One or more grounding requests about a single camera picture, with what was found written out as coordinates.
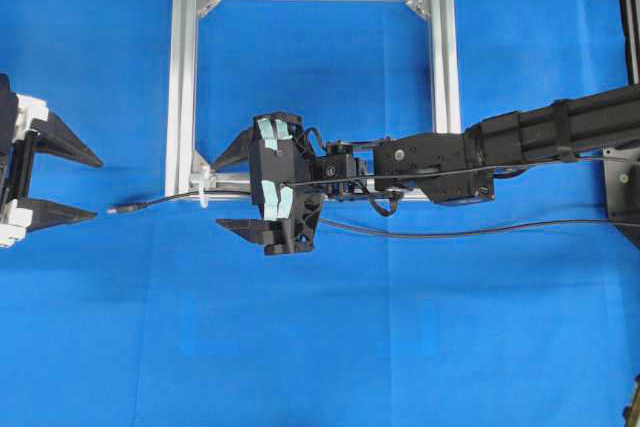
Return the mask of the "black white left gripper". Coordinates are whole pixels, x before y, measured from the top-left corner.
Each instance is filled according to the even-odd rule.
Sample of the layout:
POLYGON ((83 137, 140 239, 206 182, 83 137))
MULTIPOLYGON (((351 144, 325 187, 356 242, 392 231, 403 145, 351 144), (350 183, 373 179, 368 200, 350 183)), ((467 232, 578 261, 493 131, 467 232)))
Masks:
POLYGON ((38 153, 100 168, 103 162, 47 103, 12 91, 1 76, 1 246, 9 248, 27 233, 89 221, 95 212, 42 199, 28 191, 38 153))

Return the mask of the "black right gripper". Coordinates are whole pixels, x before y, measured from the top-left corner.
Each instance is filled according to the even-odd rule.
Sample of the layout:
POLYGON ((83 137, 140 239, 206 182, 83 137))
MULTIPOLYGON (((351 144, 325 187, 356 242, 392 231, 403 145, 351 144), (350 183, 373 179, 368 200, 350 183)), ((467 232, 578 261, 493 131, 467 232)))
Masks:
POLYGON ((315 152, 300 116, 282 112, 258 115, 210 164, 227 167, 249 159, 252 203, 258 219, 217 219, 216 223, 267 255, 310 252, 324 195, 305 183, 315 152))

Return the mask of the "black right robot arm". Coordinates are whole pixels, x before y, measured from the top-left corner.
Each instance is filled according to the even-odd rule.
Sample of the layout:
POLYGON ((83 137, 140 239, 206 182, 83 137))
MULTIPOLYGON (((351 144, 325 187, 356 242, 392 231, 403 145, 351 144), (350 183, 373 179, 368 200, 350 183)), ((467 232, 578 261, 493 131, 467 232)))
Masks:
POLYGON ((495 179, 584 153, 639 142, 639 88, 628 86, 526 112, 485 119, 462 133, 421 133, 370 142, 321 142, 300 116, 255 117, 213 168, 249 164, 257 219, 218 225, 267 255, 310 252, 323 203, 365 200, 391 216, 412 188, 441 205, 491 201, 495 179))

